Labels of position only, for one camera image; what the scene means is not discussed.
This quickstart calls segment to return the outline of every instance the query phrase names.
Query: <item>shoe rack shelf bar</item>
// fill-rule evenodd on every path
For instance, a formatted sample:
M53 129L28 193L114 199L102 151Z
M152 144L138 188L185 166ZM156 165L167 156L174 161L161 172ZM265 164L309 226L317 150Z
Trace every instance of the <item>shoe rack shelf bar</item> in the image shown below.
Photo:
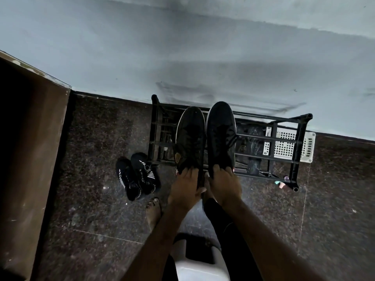
M176 139L176 130L178 121L188 106L176 105L176 104L164 104L160 103L156 95L152 96L152 118L151 118L151 129L150 129L150 141L148 146L148 161L159 165L170 165L175 166L173 157L173 146ZM200 108L206 118L209 108ZM247 126L262 126L264 128L271 127L271 136L264 135L252 135L237 133L238 137L247 137L250 139L255 139L260 142L269 142L269 155L260 154L249 154L245 152L236 152L236 164L242 167L235 167L235 174L239 176L246 176L251 178L267 179L272 181L281 181L288 185L294 191L298 191L299 187L297 184L298 167L300 163L300 158L302 154L302 147L304 136L306 132L307 123L312 119L312 114L308 113L293 118L281 118L268 115L259 115L253 113L236 112L233 114L236 116L241 116L241 118L236 118L237 126L247 125ZM260 122L254 121L252 118L267 119L272 120L271 122ZM279 123L292 122L297 123L297 128L284 127L287 129L297 130L296 138L294 140L277 138L277 128ZM281 159L274 157L276 142L287 142L293 143L293 155L291 160ZM258 174L251 174L247 165L241 161L239 158L253 158L261 159L267 161L267 170L260 170ZM274 174L274 162L283 162L290 164L290 171L288 178L284 178L283 175L278 176Z

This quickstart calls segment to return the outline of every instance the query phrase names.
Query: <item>white plastic crate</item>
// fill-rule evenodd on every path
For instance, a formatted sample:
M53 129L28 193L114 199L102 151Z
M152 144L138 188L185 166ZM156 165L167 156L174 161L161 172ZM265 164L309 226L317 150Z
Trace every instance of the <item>white plastic crate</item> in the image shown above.
M272 128L267 127L265 135L271 136L271 131L272 131ZM278 127L278 132L276 134L276 137L294 140L296 138L296 134L297 134L296 130ZM306 132L304 141L303 141L302 155L301 155L301 160L300 160L301 162L305 162L305 163L312 162L312 157L314 155L314 146L315 146L315 133ZM274 157L280 158L280 159L291 160L292 155L293 155L293 148L294 148L294 143L276 141ZM265 142L264 148L263 148L263 155L268 156L269 150L270 150L270 143Z

